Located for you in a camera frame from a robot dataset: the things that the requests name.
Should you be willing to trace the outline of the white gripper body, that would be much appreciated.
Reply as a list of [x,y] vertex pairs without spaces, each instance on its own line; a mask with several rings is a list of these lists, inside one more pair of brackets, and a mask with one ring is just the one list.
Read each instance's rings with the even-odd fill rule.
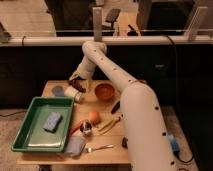
[[70,81],[73,81],[77,77],[80,77],[86,81],[87,87],[90,87],[92,81],[92,69],[83,65],[79,65],[73,74],[69,77]]

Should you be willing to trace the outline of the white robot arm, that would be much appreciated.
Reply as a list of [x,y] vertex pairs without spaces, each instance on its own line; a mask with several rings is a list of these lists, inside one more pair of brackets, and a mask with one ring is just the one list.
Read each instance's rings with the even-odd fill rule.
[[120,109],[132,171],[176,171],[172,147],[157,96],[152,88],[106,56],[102,42],[85,41],[83,59],[70,80],[90,79],[98,66],[121,92]]

